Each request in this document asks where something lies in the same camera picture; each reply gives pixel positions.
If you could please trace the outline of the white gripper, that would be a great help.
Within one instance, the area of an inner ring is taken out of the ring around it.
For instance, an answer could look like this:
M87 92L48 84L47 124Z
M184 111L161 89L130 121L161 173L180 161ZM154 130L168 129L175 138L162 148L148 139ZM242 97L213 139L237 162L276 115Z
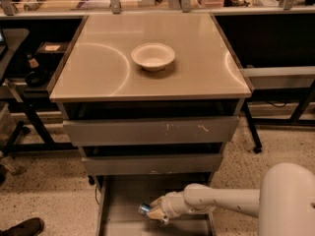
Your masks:
M176 218L189 211L189 206L184 200L182 192L171 192L165 196L160 196L150 203L150 207L161 207L147 212L147 217L154 220L163 220L164 215L168 218Z

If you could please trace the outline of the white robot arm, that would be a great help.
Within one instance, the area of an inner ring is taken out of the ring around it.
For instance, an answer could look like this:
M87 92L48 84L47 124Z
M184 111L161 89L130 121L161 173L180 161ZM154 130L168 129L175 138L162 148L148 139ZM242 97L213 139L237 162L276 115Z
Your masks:
M258 189L214 189L190 184L150 204L146 216L168 221L222 207L258 219L259 236L315 236L315 174L293 163L270 168Z

